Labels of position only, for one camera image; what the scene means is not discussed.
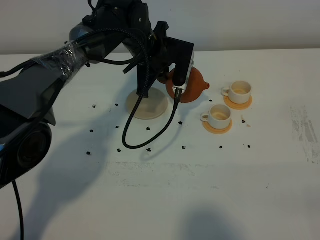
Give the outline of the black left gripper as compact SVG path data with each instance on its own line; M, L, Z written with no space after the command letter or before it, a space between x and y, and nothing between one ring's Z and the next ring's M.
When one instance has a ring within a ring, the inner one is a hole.
M149 68L145 64L145 55L140 45L132 38L125 39L122 43L136 59L130 63L124 72L127 73L137 67L137 90L138 96L147 98L149 89L158 77L169 73L174 69L173 85L180 87L184 84L194 44L167 36L168 23L159 21L149 35L134 30L137 38L142 41L145 51L148 53Z

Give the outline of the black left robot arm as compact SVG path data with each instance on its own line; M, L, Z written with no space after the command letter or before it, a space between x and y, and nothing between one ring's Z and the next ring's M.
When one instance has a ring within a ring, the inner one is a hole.
M167 36L165 21L151 26L148 5L140 0L100 0L69 34L63 47L25 61L0 76L0 185L14 182L47 155L53 105L61 90L84 66L96 63L137 69L134 110L171 65L174 102L187 88L194 44Z

